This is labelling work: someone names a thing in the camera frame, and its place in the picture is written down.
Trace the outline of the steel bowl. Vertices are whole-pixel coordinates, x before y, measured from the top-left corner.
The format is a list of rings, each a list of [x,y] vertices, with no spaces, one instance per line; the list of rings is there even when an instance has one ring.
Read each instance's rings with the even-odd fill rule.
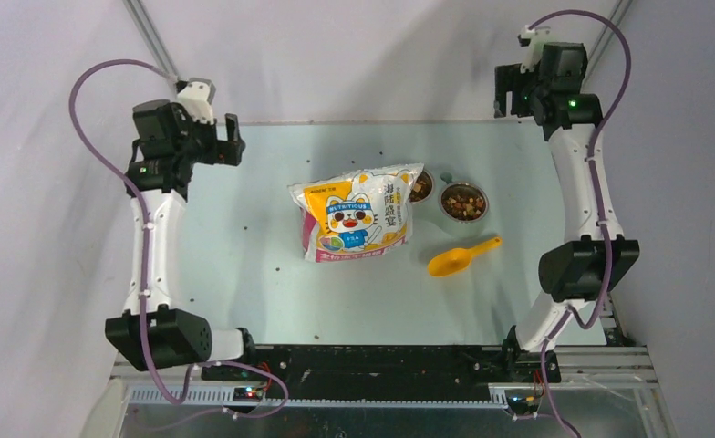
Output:
[[[426,170],[422,170],[411,187],[409,201],[411,203],[422,203],[432,194],[434,181]]]
[[[440,207],[452,220],[473,223],[481,220],[489,211],[490,203],[477,186],[465,182],[451,183],[441,192]]]

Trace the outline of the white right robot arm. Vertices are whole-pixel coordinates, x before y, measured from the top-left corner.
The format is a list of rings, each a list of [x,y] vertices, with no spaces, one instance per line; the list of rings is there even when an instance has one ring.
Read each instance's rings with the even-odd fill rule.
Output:
[[[565,208],[565,237],[543,254],[541,293],[514,326],[501,357],[504,375],[525,381],[538,368],[535,353],[550,350],[574,318],[591,326],[609,292],[640,255],[614,211],[603,165],[600,99],[582,84],[588,58],[580,43],[532,43],[524,62],[495,69],[495,115],[531,117],[551,152]]]

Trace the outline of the yellow plastic scoop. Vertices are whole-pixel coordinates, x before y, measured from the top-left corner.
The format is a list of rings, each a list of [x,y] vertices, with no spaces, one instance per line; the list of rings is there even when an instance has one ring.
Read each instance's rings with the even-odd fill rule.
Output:
[[[427,265],[427,272],[433,277],[451,276],[469,268],[474,258],[484,255],[503,244],[500,236],[483,241],[470,248],[452,248],[434,256]]]

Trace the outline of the aluminium frame rail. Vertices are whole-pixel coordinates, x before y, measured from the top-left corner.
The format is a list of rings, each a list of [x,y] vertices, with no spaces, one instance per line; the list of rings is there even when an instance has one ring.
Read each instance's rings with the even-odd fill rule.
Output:
[[[498,408],[522,392],[653,389],[640,347],[558,347],[544,357],[497,346],[260,345],[254,362],[285,388],[246,370],[196,370],[188,405]]]

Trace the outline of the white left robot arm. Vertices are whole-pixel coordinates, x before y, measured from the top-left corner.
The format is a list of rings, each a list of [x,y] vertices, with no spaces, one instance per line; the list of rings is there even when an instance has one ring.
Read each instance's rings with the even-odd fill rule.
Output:
[[[181,297],[180,230],[188,186],[198,164],[237,166],[245,149],[236,115],[216,122],[166,99],[134,107],[138,137],[126,177],[135,225],[133,278],[122,313],[105,322],[105,337],[136,370],[204,362],[212,354],[208,320]]]

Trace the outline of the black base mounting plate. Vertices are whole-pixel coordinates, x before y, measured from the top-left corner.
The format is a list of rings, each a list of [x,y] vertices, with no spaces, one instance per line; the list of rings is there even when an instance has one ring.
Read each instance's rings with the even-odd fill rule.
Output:
[[[499,384],[561,381],[556,356],[478,345],[259,346],[252,363],[285,384],[292,402],[492,402]]]

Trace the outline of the pet food bag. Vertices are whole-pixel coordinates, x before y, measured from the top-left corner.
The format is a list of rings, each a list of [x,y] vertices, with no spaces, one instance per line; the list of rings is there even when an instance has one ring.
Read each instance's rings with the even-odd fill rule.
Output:
[[[300,208],[304,259],[314,263],[382,256],[413,233],[413,192],[423,165],[396,164],[300,182],[288,191]]]

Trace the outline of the right steel bowl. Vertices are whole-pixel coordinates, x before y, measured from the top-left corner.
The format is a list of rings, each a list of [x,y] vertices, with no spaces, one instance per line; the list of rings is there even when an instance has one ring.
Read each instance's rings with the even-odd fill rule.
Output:
[[[441,192],[440,207],[452,220],[473,223],[481,220],[489,211],[490,203],[477,186],[465,182],[451,183]]]

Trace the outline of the left steel bowl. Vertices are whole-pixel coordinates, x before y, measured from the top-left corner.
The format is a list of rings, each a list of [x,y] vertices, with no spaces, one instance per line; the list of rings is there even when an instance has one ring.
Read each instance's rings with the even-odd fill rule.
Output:
[[[432,194],[434,181],[426,170],[422,170],[411,187],[409,201],[411,203],[422,203]]]

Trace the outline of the pale green bowl stand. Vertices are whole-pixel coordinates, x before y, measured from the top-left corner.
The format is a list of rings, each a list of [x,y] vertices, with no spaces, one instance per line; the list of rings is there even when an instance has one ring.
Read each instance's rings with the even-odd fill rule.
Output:
[[[449,172],[425,166],[412,186],[411,211],[415,222],[426,221],[448,235],[482,235],[490,201],[474,182],[456,181]]]

